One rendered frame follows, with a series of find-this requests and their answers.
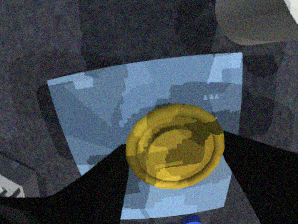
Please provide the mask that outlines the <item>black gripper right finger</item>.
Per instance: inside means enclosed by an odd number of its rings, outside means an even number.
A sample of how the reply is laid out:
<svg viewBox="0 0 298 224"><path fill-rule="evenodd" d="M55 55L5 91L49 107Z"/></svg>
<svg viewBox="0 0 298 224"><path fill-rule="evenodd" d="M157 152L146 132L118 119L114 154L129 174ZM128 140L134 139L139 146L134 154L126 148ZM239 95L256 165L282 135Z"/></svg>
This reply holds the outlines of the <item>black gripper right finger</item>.
<svg viewBox="0 0 298 224"><path fill-rule="evenodd" d="M261 224L298 224L298 153L225 132L227 167Z"/></svg>

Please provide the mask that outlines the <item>yellow round plate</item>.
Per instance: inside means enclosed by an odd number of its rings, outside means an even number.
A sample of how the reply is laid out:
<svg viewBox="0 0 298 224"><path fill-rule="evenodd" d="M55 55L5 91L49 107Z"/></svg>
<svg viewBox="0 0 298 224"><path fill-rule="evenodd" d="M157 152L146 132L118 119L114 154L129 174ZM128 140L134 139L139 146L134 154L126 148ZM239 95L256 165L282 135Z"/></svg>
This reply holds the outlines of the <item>yellow round plate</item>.
<svg viewBox="0 0 298 224"><path fill-rule="evenodd" d="M220 164L225 135L216 117L197 105L169 104L146 113L126 139L134 175L161 189L206 179Z"/></svg>

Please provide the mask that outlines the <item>light blue rectangular mat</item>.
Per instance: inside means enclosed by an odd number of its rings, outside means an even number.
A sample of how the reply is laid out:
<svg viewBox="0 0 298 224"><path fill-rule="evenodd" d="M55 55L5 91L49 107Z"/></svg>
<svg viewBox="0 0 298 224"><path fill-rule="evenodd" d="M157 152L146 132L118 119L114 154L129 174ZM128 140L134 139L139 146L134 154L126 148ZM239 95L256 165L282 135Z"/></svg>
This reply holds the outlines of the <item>light blue rectangular mat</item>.
<svg viewBox="0 0 298 224"><path fill-rule="evenodd" d="M197 105L216 117L222 131L238 135L242 60L242 52L180 56L47 80L81 176L126 144L146 113L165 105ZM178 189L161 189L144 183L129 168L121 218L181 216L223 208L231 172L221 156L206 179Z"/></svg>

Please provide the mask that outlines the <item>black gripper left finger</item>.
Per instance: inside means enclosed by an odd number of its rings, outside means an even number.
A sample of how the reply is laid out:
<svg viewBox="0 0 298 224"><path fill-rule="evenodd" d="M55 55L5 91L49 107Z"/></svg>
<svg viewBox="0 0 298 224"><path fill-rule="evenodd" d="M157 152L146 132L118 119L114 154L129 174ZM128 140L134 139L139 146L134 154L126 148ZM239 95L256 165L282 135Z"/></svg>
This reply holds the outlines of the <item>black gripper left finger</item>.
<svg viewBox="0 0 298 224"><path fill-rule="evenodd" d="M48 197L1 197L0 224L120 224L129 164L126 144Z"/></svg>

